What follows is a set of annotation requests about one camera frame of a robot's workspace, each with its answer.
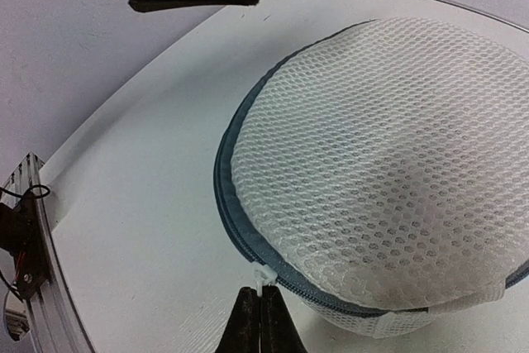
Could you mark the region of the white mesh laundry bag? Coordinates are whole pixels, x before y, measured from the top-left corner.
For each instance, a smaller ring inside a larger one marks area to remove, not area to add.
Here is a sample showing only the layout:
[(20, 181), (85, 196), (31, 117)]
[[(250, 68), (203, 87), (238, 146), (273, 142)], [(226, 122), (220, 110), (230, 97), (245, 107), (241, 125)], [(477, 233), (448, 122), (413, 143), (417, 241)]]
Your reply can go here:
[(374, 338), (528, 276), (528, 61), (441, 21), (366, 21), (248, 92), (213, 171), (227, 235), (327, 321)]

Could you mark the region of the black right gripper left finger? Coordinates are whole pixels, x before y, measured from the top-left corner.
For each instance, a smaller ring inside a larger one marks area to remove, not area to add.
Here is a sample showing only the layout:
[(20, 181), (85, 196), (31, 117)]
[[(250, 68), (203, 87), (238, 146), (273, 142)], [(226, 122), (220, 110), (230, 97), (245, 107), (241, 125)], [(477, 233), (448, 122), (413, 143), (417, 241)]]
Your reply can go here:
[(260, 351), (260, 297), (250, 287), (239, 290), (216, 353)]

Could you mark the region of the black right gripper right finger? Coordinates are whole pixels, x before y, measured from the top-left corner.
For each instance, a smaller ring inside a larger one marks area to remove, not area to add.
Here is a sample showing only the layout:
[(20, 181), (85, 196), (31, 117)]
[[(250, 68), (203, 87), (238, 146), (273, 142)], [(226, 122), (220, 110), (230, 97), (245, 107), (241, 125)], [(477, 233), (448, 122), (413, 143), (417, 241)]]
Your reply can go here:
[(263, 287), (260, 298), (260, 351), (263, 353), (307, 353), (276, 286)]

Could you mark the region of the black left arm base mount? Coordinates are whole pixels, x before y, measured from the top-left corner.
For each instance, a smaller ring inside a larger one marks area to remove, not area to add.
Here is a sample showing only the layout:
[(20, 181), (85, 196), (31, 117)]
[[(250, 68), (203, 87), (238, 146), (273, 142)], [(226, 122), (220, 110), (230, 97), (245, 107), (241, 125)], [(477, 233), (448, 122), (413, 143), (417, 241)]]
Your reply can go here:
[(1, 189), (1, 195), (18, 200), (13, 208), (1, 204), (1, 249), (13, 258), (15, 269), (12, 282), (4, 276), (1, 281), (22, 302), (29, 302), (50, 277), (38, 215), (38, 202), (49, 194), (50, 189), (42, 184), (33, 185), (24, 193)]

